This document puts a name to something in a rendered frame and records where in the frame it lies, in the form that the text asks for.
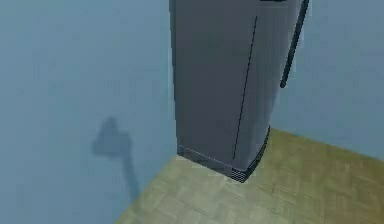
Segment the grey fridge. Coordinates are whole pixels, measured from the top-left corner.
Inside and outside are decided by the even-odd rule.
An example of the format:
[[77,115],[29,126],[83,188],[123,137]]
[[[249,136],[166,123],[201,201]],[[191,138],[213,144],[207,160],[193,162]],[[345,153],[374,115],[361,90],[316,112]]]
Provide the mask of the grey fridge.
[[302,0],[169,0],[178,155],[245,182],[267,146]]

